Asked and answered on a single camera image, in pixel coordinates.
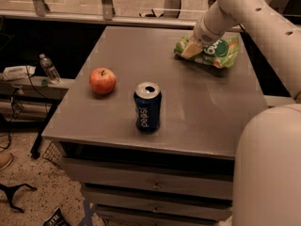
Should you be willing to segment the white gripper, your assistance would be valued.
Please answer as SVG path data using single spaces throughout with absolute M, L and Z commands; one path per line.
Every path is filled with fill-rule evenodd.
M 211 45 L 221 39 L 227 30 L 228 15 L 222 10 L 207 10 L 193 29 L 196 40 L 185 45 L 181 56 L 189 59 L 203 51 L 203 45 Z

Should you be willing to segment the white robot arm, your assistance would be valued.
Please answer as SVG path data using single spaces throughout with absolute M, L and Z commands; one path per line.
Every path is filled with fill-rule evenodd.
M 216 0 L 188 44 L 196 55 L 242 25 L 295 100 L 301 93 L 301 32 L 265 0 Z M 232 226 L 301 226 L 301 104 L 254 117 L 235 156 Z

